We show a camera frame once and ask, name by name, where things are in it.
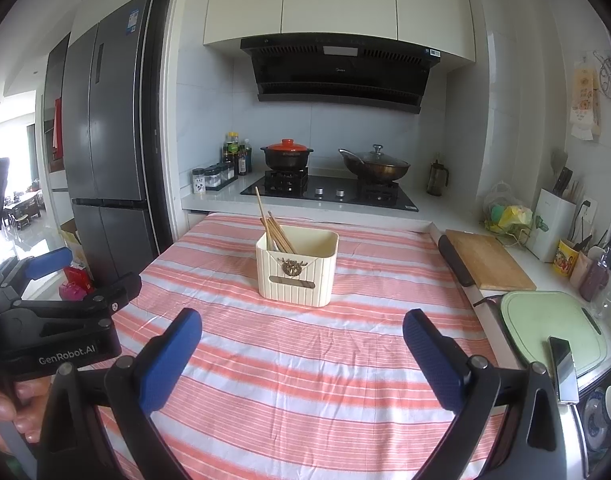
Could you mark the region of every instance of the yellow cup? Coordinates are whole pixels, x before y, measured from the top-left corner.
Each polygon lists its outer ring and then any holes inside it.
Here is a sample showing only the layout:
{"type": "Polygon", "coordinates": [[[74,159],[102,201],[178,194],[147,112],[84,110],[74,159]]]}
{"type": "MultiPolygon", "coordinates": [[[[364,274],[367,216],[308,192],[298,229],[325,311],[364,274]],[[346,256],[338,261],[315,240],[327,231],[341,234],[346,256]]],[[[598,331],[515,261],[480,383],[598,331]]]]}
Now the yellow cup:
{"type": "Polygon", "coordinates": [[[559,248],[552,262],[554,270],[566,278],[572,273],[579,257],[579,251],[575,251],[572,247],[573,243],[569,240],[559,240],[559,248]]]}

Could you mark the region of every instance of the tiled floor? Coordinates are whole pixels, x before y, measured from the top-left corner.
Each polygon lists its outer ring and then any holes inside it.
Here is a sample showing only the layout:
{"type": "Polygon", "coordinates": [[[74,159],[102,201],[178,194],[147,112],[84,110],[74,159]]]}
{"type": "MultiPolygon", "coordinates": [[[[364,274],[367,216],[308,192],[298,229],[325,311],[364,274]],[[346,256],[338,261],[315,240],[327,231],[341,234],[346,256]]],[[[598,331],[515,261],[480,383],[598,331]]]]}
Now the tiled floor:
{"type": "MultiPolygon", "coordinates": [[[[48,226],[46,215],[42,214],[40,218],[35,216],[30,220],[30,224],[22,229],[15,229],[13,226],[2,227],[0,232],[0,264],[12,256],[17,256],[22,260],[28,256],[40,256],[49,253],[64,245],[63,238],[58,231],[48,226]]],[[[23,298],[31,297],[35,291],[54,279],[56,275],[57,273],[53,272],[39,280],[30,282],[23,298]]]]}

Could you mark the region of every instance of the orange lid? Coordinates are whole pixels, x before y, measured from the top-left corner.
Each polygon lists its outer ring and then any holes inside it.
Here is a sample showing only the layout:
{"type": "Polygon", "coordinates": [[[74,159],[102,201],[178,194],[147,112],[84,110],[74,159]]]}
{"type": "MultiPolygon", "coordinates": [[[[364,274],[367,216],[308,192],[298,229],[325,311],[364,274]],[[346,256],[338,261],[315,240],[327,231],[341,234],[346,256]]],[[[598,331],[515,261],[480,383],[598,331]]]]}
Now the orange lid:
{"type": "Polygon", "coordinates": [[[306,152],[307,148],[303,144],[295,144],[293,139],[281,139],[281,143],[271,144],[269,150],[277,150],[279,152],[306,152]]]}

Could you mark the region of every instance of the phone screen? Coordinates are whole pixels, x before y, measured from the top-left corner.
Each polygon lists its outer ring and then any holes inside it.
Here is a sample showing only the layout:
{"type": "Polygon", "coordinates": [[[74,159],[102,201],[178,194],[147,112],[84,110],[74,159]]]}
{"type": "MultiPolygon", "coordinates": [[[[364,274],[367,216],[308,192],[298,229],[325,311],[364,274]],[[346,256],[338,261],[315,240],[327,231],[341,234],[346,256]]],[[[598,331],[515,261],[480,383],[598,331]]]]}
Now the phone screen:
{"type": "Polygon", "coordinates": [[[554,363],[554,379],[556,393],[562,404],[577,404],[579,402],[579,385],[574,369],[572,350],[566,339],[550,336],[550,349],[554,363]]]}

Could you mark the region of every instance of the blue gripper pad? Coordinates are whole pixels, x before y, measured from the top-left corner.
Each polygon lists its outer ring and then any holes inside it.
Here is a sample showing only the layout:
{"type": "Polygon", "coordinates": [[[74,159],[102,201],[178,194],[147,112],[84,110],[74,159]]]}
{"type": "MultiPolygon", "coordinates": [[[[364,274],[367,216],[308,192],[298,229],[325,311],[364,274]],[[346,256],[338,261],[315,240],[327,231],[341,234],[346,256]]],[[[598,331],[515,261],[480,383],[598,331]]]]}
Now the blue gripper pad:
{"type": "Polygon", "coordinates": [[[153,337],[137,356],[137,360],[142,354],[148,356],[154,348],[154,356],[140,374],[138,383],[139,405],[147,416],[166,404],[201,340],[201,333],[201,315],[196,310],[184,308],[166,331],[153,337]]]}
{"type": "Polygon", "coordinates": [[[30,260],[25,270],[26,278],[38,280],[51,272],[61,270],[72,263],[72,251],[67,247],[61,247],[41,256],[35,256],[30,260]]]}
{"type": "Polygon", "coordinates": [[[423,311],[416,308],[403,318],[403,340],[441,407],[455,414],[460,412],[464,403],[465,369],[451,361],[449,354],[454,350],[447,348],[450,339],[441,335],[423,311]]]}

